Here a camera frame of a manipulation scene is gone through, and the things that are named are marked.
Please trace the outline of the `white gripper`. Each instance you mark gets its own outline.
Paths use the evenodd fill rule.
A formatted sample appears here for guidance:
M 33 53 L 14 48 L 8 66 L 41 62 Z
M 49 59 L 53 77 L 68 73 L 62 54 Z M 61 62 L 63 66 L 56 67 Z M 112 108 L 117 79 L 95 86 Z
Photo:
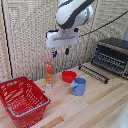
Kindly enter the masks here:
M 50 30 L 46 33 L 46 46 L 49 48 L 56 48 L 61 46 L 69 46 L 78 43 L 79 29 L 67 29 L 67 30 Z M 66 55 L 69 55 L 69 48 L 66 48 Z M 57 50 L 52 49 L 52 57 L 57 56 Z

